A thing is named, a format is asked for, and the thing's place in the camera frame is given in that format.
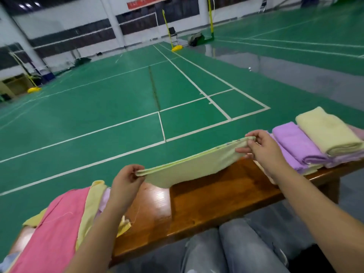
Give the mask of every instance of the red banner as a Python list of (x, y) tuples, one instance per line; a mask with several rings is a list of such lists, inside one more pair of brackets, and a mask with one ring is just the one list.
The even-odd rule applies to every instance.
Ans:
[(163, 0), (135, 0), (127, 3), (129, 10), (142, 8), (144, 6), (149, 6), (151, 4), (158, 3)]

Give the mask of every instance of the light green cloth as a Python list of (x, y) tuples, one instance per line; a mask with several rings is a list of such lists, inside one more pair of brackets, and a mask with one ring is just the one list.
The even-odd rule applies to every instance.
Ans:
[(146, 175), (145, 181), (157, 187), (170, 188), (180, 182), (214, 174), (244, 156), (244, 154), (235, 152), (235, 148), (247, 146), (248, 139), (255, 140), (255, 137), (245, 137), (182, 160), (139, 170), (136, 175)]
[(352, 153), (363, 148), (363, 141), (335, 115), (320, 106), (296, 117), (297, 125), (330, 156)]

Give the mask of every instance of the jeans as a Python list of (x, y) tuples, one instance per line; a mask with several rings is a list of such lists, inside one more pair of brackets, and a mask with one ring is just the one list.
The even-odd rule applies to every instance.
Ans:
[(266, 234), (258, 234), (245, 218), (197, 234), (186, 245), (181, 272), (289, 272), (283, 252)]

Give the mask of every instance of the black chair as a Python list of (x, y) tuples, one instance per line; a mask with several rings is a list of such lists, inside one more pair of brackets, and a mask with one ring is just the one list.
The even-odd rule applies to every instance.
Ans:
[(267, 5), (267, 0), (263, 0), (262, 5), (260, 6), (260, 9), (259, 9), (258, 13), (260, 13), (261, 10), (263, 10), (263, 13), (264, 13), (266, 5)]
[(178, 43), (178, 35), (177, 35), (176, 31), (174, 30), (174, 27), (169, 27), (168, 30), (169, 30), (169, 34), (171, 35), (171, 40), (172, 40), (172, 37), (173, 36), (176, 37), (176, 40), (175, 41), (172, 41), (172, 43), (177, 43), (177, 45), (179, 45), (179, 43)]

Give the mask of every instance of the leg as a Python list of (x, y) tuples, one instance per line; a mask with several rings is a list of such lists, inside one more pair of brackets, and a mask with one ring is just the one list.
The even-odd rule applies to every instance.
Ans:
[(332, 202), (339, 203), (340, 178), (334, 179), (326, 184), (319, 186), (320, 191)]
[(289, 272), (244, 218), (221, 225), (219, 233), (230, 273)]
[(181, 273), (228, 273), (219, 231), (216, 228), (194, 235), (186, 246)]

